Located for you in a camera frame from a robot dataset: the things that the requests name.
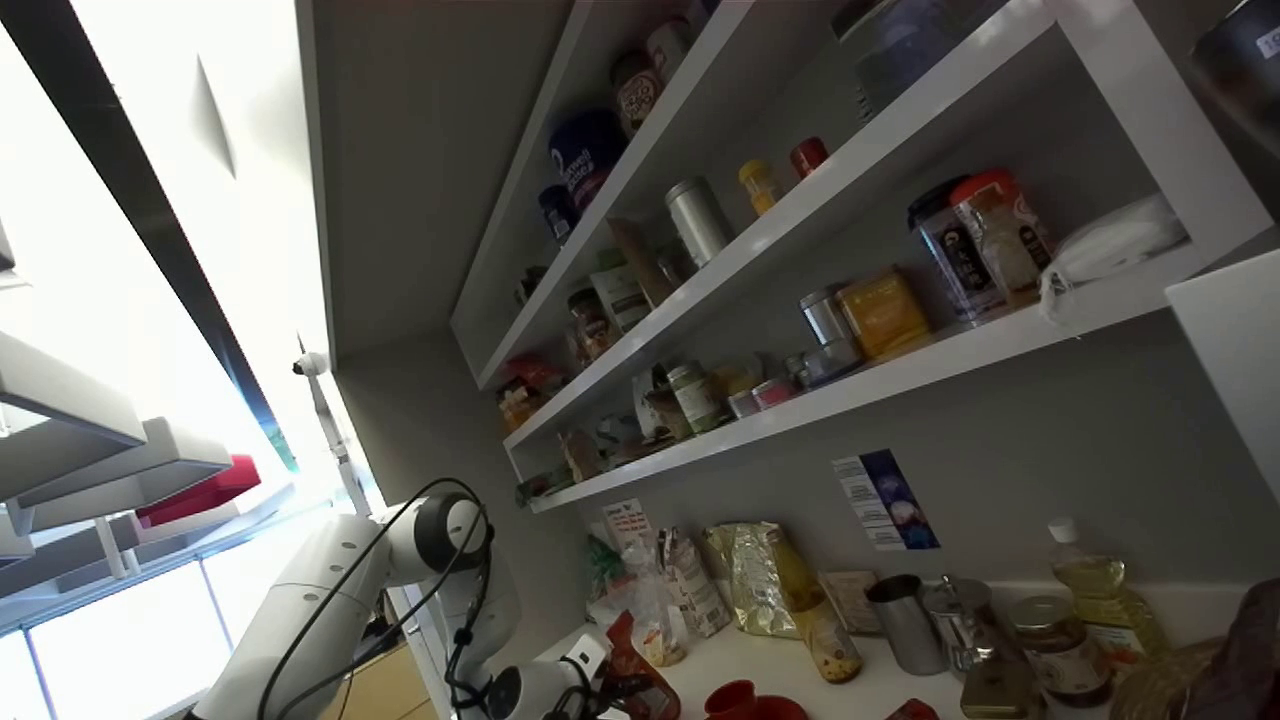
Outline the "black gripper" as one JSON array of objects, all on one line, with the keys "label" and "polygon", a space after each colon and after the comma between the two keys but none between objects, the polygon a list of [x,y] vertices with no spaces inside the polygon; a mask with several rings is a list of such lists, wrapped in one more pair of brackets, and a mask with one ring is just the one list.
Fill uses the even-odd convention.
[{"label": "black gripper", "polygon": [[630,720],[605,698],[607,646],[580,634],[564,651],[505,668],[485,687],[489,720]]}]

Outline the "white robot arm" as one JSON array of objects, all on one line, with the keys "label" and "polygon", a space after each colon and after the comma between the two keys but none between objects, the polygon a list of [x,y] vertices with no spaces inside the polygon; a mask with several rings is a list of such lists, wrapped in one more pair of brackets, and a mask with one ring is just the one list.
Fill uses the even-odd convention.
[{"label": "white robot arm", "polygon": [[306,542],[193,720],[320,720],[338,684],[376,651],[370,625],[379,602],[405,583],[423,587],[409,616],[446,646],[454,720],[624,720],[595,684],[595,642],[492,665],[522,625],[522,597],[489,509],[457,481],[430,485],[385,520],[331,517]]}]

